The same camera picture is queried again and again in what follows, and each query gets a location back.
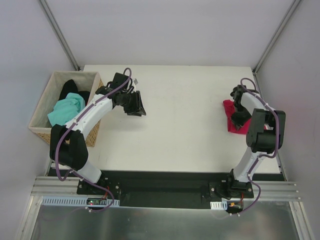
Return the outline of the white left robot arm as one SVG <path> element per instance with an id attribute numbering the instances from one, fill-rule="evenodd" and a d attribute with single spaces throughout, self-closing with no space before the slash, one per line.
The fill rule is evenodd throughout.
<path id="1" fill-rule="evenodd" d="M 89 181 L 88 188 L 94 194 L 105 191 L 102 171 L 90 163 L 86 138 L 94 126 L 117 106 L 121 106 L 128 116 L 146 115 L 137 83 L 128 67 L 123 73 L 115 73 L 113 80 L 99 87 L 80 113 L 63 125 L 55 124 L 51 128 L 49 156 L 55 162 L 56 174 L 61 181 L 66 178 L 60 174 L 60 165 Z"/>

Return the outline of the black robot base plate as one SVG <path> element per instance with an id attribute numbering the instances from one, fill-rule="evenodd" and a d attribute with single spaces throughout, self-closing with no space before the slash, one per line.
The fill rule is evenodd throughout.
<path id="1" fill-rule="evenodd" d="M 78 182 L 77 194 L 114 197 L 122 207 L 209 209 L 222 199 L 253 199 L 248 181 L 225 172 L 102 171 L 97 186 Z"/>

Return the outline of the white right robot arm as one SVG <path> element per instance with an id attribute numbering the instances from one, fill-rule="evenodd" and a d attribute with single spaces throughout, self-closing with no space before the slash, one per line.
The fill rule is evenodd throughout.
<path id="1" fill-rule="evenodd" d="M 238 85 L 233 88 L 235 112 L 230 120 L 237 130 L 249 123 L 246 132 L 247 149 L 239 164 L 232 170 L 232 181 L 225 184 L 225 192 L 237 197 L 243 191 L 241 183 L 250 182 L 264 158 L 274 158 L 282 147 L 285 133 L 286 113 L 270 107 L 256 90 Z"/>

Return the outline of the pink t shirt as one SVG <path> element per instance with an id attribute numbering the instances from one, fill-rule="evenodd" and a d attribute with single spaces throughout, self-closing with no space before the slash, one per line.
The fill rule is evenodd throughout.
<path id="1" fill-rule="evenodd" d="M 265 104 L 266 103 L 261 103 L 256 98 L 251 99 L 248 96 L 245 96 L 245 98 L 240 101 L 241 107 L 244 107 L 244 111 L 248 111 L 250 115 L 253 113 L 253 110 L 255 108 L 262 109 L 262 110 L 267 111 L 268 113 L 272 114 L 272 112 L 266 108 L 266 107 L 268 107 L 268 105 L 265 106 Z M 245 120 L 243 125 L 241 125 L 240 127 L 236 127 L 236 124 L 232 121 L 232 115 L 237 112 L 235 102 L 232 100 L 224 100 L 223 107 L 224 107 L 224 111 L 225 111 L 225 114 L 227 117 L 227 130 L 228 130 L 228 132 L 234 133 L 234 134 L 246 135 L 249 130 L 250 123 L 251 123 L 251 116 L 249 116 L 248 119 Z"/>

